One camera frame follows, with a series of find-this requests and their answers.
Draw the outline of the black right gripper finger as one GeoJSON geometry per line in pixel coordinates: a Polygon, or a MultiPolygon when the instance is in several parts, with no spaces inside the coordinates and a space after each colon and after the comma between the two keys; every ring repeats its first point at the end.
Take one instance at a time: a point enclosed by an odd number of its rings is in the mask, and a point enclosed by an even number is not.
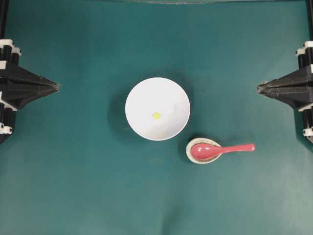
{"type": "Polygon", "coordinates": [[[297,110],[311,104],[310,87],[258,87],[258,93],[283,102],[297,110]]]}
{"type": "Polygon", "coordinates": [[[289,73],[281,78],[274,79],[270,82],[265,82],[258,86],[264,88],[281,88],[281,87],[298,87],[309,85],[311,82],[311,66],[305,66],[292,73],[289,73]]]}

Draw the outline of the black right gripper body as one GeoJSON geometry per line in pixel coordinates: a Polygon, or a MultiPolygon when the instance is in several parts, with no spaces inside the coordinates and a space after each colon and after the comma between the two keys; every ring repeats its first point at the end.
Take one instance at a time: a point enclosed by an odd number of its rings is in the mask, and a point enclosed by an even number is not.
{"type": "Polygon", "coordinates": [[[306,41],[295,53],[299,70],[304,73],[305,100],[298,111],[302,114],[303,136],[313,142],[313,42],[306,41]]]}

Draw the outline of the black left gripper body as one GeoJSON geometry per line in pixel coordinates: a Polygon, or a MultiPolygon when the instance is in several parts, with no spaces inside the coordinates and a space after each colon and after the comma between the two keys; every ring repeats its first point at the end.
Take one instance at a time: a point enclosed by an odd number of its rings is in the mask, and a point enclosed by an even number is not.
{"type": "Polygon", "coordinates": [[[18,65],[21,50],[14,45],[11,39],[0,41],[0,142],[3,143],[15,129],[15,118],[18,106],[9,101],[13,96],[9,86],[13,84],[9,80],[14,74],[12,69],[18,65]]]}

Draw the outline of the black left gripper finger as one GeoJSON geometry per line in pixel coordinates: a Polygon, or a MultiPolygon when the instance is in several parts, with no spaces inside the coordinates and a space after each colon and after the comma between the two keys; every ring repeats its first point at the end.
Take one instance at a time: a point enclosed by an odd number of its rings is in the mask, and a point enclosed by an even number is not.
{"type": "Polygon", "coordinates": [[[15,107],[16,109],[24,108],[28,103],[33,102],[39,98],[43,98],[45,96],[51,95],[53,93],[58,92],[59,89],[53,87],[48,89],[47,91],[39,91],[39,92],[18,92],[17,94],[11,94],[9,99],[9,104],[15,107]]]}
{"type": "Polygon", "coordinates": [[[9,78],[13,82],[23,84],[44,85],[58,88],[59,84],[50,81],[42,76],[36,75],[15,64],[9,64],[9,78]]]}

